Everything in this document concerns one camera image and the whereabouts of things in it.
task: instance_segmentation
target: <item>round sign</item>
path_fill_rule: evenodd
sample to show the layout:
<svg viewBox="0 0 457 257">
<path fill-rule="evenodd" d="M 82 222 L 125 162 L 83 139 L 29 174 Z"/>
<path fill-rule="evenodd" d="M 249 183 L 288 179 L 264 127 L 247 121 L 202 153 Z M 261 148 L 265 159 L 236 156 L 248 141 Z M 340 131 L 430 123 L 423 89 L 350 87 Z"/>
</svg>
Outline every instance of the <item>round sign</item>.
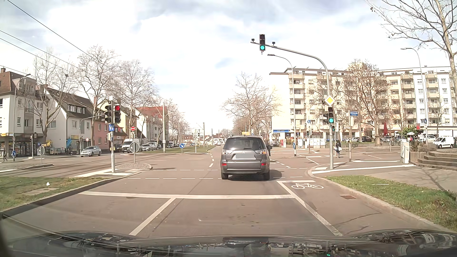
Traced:
<svg viewBox="0 0 457 257">
<path fill-rule="evenodd" d="M 136 152 L 140 151 L 140 145 L 137 142 L 131 143 L 130 144 L 130 151 L 132 153 L 136 153 Z"/>
<path fill-rule="evenodd" d="M 41 145 L 40 147 L 38 147 L 38 154 L 44 155 L 44 146 Z"/>
</svg>

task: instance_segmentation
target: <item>pedestrian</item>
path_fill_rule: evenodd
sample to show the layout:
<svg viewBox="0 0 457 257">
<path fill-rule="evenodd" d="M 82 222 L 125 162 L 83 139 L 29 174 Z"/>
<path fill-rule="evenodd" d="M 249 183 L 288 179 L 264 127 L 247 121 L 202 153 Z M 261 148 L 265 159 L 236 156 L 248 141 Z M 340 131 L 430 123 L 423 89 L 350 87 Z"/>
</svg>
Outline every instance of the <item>pedestrian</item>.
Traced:
<svg viewBox="0 0 457 257">
<path fill-rule="evenodd" d="M 4 148 L 3 148 L 2 154 L 3 154 L 3 161 L 8 161 L 8 158 L 6 157 L 6 150 Z"/>
<path fill-rule="evenodd" d="M 337 141 L 336 141 L 336 144 L 335 144 L 335 151 L 336 151 L 336 153 L 337 153 L 337 155 L 338 155 L 337 158 L 340 157 L 340 152 L 341 152 L 341 150 L 342 150 L 342 148 L 341 148 L 341 142 L 340 142 L 340 140 L 337 140 Z"/>
</svg>

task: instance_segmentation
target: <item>red umbrella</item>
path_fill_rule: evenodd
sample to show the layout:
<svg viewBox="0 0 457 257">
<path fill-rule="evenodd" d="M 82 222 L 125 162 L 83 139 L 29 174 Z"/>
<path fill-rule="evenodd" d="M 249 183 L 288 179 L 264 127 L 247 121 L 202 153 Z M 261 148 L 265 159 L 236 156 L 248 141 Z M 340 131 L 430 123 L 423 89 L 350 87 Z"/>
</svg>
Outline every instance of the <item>red umbrella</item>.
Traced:
<svg viewBox="0 0 457 257">
<path fill-rule="evenodd" d="M 387 123 L 384 122 L 384 136 L 387 136 Z"/>
</svg>

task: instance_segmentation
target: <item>bicycle symbol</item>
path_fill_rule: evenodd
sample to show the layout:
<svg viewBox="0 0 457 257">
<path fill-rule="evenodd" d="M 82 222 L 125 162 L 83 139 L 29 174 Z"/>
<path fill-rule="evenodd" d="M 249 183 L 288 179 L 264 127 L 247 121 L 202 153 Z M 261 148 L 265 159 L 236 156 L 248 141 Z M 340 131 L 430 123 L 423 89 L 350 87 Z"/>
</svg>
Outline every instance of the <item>bicycle symbol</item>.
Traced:
<svg viewBox="0 0 457 257">
<path fill-rule="evenodd" d="M 295 185 L 292 186 L 294 189 L 305 189 L 307 187 L 310 188 L 315 188 L 315 189 L 322 189 L 324 188 L 321 185 L 311 185 L 310 183 L 295 183 Z"/>
</svg>

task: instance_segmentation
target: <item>car wheel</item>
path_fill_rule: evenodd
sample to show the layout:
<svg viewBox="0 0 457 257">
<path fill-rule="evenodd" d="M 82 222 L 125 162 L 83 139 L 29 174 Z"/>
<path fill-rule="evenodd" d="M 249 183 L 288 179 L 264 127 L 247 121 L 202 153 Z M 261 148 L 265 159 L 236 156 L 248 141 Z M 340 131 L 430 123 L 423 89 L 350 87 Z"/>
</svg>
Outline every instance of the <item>car wheel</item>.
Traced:
<svg viewBox="0 0 457 257">
<path fill-rule="evenodd" d="M 221 179 L 229 179 L 229 175 L 221 171 Z"/>
<path fill-rule="evenodd" d="M 263 180 L 270 180 L 270 170 L 267 173 L 263 173 Z"/>
</svg>

